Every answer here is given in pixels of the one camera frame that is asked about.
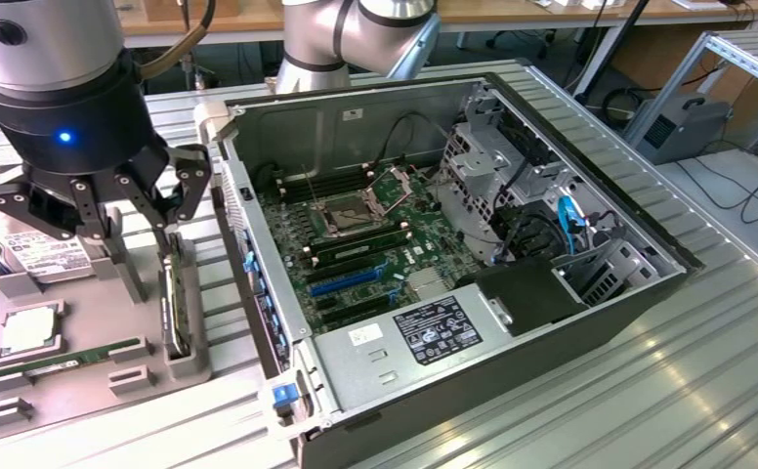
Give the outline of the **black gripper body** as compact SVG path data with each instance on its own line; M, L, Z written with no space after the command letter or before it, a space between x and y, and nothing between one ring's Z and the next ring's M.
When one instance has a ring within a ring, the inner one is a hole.
M120 172L149 189L169 163L129 50L97 78L73 88L0 88L0 129L32 183L64 196L80 178L89 180L96 195L117 196Z

